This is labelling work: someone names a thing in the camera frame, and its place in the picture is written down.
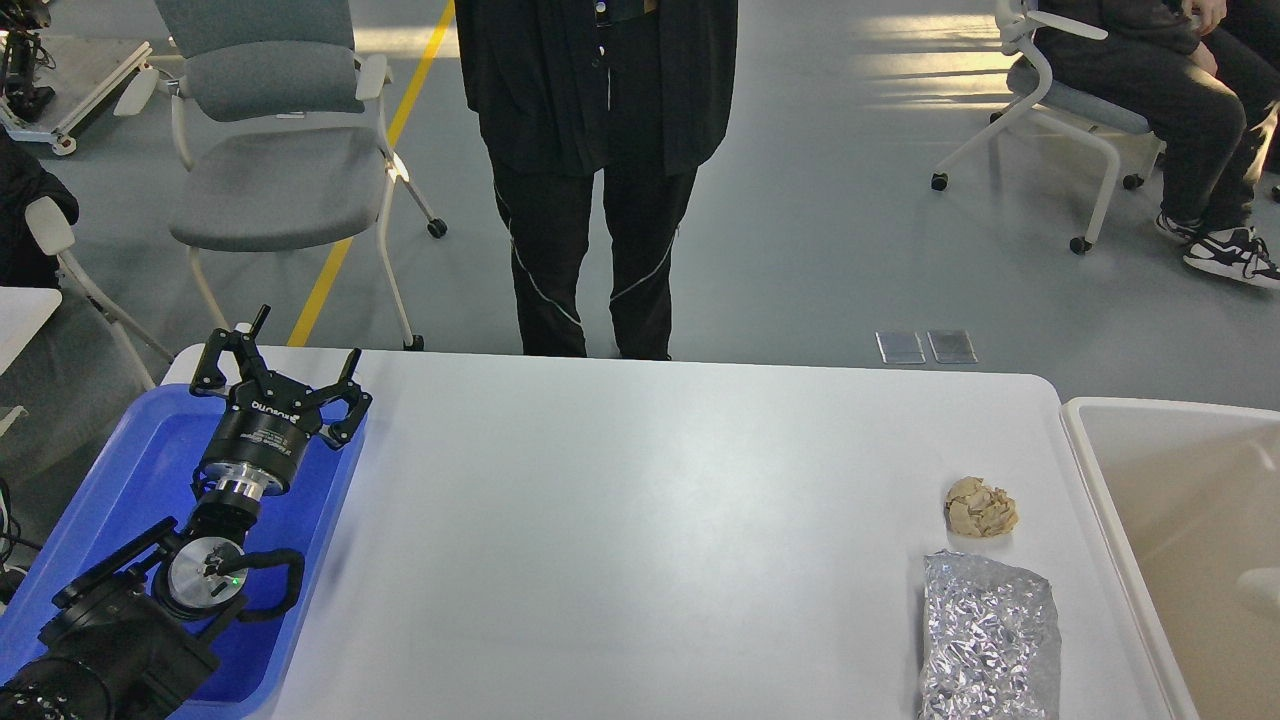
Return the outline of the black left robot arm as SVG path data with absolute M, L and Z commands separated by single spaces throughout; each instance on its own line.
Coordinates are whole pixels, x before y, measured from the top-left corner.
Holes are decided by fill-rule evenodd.
M 353 350 L 314 388 L 215 329 L 125 413 L 3 618 L 5 719 L 241 719 L 279 687 L 355 471 Z

